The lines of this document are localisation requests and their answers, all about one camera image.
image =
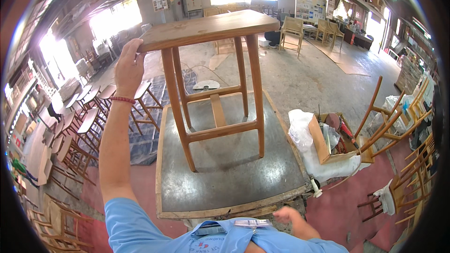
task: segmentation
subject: human arm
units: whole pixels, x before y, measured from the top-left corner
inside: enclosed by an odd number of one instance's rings
[[[292,222],[292,235],[296,238],[309,240],[312,238],[320,238],[320,234],[311,227],[294,208],[284,206],[274,212],[276,221],[287,224]]]
[[[122,49],[115,72],[116,97],[134,99],[142,81],[143,59],[141,53],[135,60],[137,48],[143,40],[133,39]],[[131,103],[112,101],[111,109],[100,144],[98,169],[103,202],[116,197],[137,199],[130,184],[130,141],[128,138],[128,117]]]

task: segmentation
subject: bulletin board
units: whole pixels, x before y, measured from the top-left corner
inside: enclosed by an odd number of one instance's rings
[[[326,0],[295,0],[295,17],[317,23],[325,19]]]

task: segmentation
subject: human hand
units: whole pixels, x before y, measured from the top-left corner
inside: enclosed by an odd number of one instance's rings
[[[125,44],[120,54],[119,61],[114,68],[114,79],[116,81],[116,97],[134,99],[136,90],[142,82],[143,59],[145,54],[140,53],[136,60],[136,51],[143,43],[142,39],[132,39]]]
[[[289,222],[292,222],[293,219],[297,220],[298,218],[301,218],[303,220],[300,213],[289,206],[284,206],[281,209],[273,212],[273,215],[277,222],[283,224],[288,224]]]

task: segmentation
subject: red bracelet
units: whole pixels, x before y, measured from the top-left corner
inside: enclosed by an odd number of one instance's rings
[[[118,100],[118,101],[121,101],[121,102],[128,102],[128,103],[131,103],[131,104],[136,104],[136,101],[133,100],[133,99],[123,98],[123,97],[115,97],[115,96],[111,96],[109,98],[111,100]]]

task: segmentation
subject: person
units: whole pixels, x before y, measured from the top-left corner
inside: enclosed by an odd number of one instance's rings
[[[39,109],[42,104],[47,106],[47,111],[49,112],[49,115],[56,118],[58,123],[60,123],[61,119],[63,118],[63,115],[57,114],[55,112],[55,110],[53,109],[53,104],[48,100],[47,95],[45,94],[44,90],[42,90],[42,88],[39,86],[39,84],[36,84],[35,89],[37,91],[37,95],[33,93],[32,94],[37,101],[37,108]]]
[[[274,212],[274,217],[283,223],[292,222],[292,235],[270,226],[254,229],[233,224],[236,220],[254,220],[245,217],[205,221],[175,239],[161,233],[139,206],[130,184],[128,116],[142,81],[145,53],[135,58],[142,43],[137,38],[128,42],[114,68],[117,89],[100,144],[100,188],[109,245],[114,252],[348,252],[333,241],[322,240],[300,213],[289,207]],[[205,234],[206,230],[215,233]]]
[[[37,178],[35,178],[31,173],[26,169],[26,165],[21,163],[18,159],[14,158],[11,162],[12,166],[22,175],[25,179],[27,179],[35,188],[39,189],[39,186],[36,185],[32,180],[37,182]]]

